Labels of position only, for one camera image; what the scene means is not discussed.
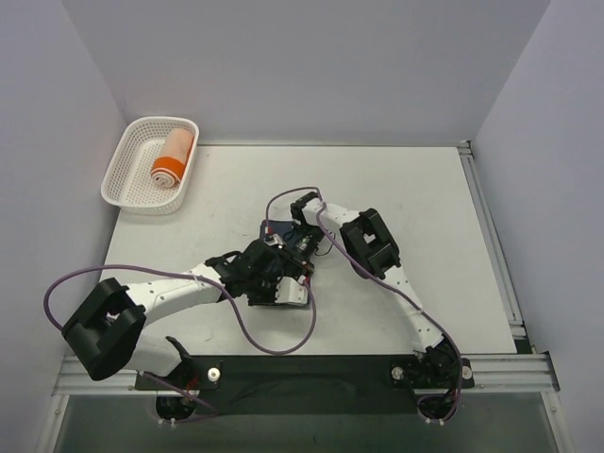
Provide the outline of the dark blue towel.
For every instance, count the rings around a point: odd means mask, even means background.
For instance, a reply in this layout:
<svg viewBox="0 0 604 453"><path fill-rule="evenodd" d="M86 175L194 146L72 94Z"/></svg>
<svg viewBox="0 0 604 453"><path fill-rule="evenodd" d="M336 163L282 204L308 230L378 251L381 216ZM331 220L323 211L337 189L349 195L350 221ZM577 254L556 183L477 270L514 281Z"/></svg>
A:
<svg viewBox="0 0 604 453"><path fill-rule="evenodd" d="M289 241L294 235L294 223L292 221L271 220L267 222L263 220L260 223L260 239L266 240L273 234L277 234L284 242Z"/></svg>

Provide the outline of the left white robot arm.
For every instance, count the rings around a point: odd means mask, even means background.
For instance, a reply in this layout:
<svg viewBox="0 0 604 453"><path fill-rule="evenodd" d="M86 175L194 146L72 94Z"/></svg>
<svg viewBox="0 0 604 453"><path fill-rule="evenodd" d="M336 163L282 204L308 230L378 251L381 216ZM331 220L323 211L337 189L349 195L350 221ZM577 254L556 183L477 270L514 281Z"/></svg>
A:
<svg viewBox="0 0 604 453"><path fill-rule="evenodd" d="M244 251L210 258L185 273L156 272L151 281L128 285L105 279L61 334L94 381L132 370L177 389L194 374L193 357L175 337L148 336L146 327L241 295L260 305L300 306L310 299L306 284L312 272L310 259L285 243L256 239Z"/></svg>

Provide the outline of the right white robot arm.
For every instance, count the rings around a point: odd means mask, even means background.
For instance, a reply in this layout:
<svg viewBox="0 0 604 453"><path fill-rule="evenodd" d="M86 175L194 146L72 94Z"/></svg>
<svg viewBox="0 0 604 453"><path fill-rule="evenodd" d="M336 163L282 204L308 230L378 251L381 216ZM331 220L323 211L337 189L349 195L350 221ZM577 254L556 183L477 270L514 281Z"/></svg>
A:
<svg viewBox="0 0 604 453"><path fill-rule="evenodd" d="M294 201L290 212L298 225L319 228L360 277L393 293L412 350L422 356L418 363L422 381L437 387L452 377L460 386L463 364L459 348L424 310L405 273L399 246L378 211L346 209L328 203L316 191Z"/></svg>

